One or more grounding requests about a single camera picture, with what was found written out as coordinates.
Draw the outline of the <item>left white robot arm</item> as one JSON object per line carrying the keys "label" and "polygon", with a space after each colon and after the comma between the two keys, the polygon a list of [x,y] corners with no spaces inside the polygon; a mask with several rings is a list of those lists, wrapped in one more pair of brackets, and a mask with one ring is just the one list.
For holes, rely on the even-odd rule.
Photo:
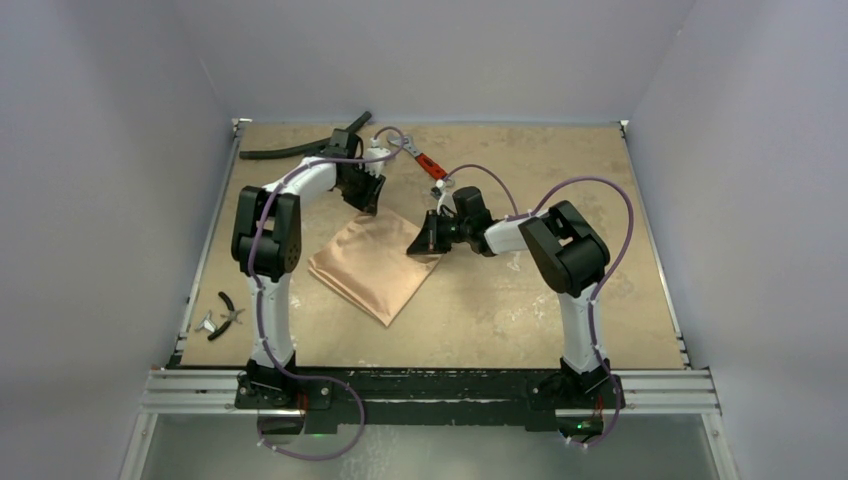
{"label": "left white robot arm", "polygon": [[255,337],[245,369],[246,389],[259,390],[272,408],[292,405],[301,375],[291,362],[289,288],[302,255],[302,210],[336,190],[361,213],[375,215],[394,151],[378,138],[365,143],[337,129],[319,153],[305,155],[278,180],[247,186],[238,196],[231,255],[247,277],[254,307]]}

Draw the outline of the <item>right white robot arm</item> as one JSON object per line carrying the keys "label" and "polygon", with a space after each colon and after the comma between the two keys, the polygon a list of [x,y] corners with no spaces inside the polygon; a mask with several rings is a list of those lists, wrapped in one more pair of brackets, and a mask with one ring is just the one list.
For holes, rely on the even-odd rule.
{"label": "right white robot arm", "polygon": [[548,383],[558,387],[569,404],[588,405],[610,379],[595,306],[595,290],[610,261],[605,242],[568,201],[543,214],[496,220],[476,187],[460,188],[451,198],[451,207],[426,213],[406,254],[445,254],[459,243],[485,257],[529,252],[545,284],[557,294],[564,331],[560,370]]}

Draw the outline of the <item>orange cloth napkin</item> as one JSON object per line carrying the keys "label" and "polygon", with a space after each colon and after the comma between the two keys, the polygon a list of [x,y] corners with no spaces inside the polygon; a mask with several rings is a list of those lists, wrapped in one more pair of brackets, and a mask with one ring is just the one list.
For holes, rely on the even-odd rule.
{"label": "orange cloth napkin", "polygon": [[414,297],[442,256],[409,256],[416,227],[386,209],[359,214],[308,260],[310,274],[389,326]]}

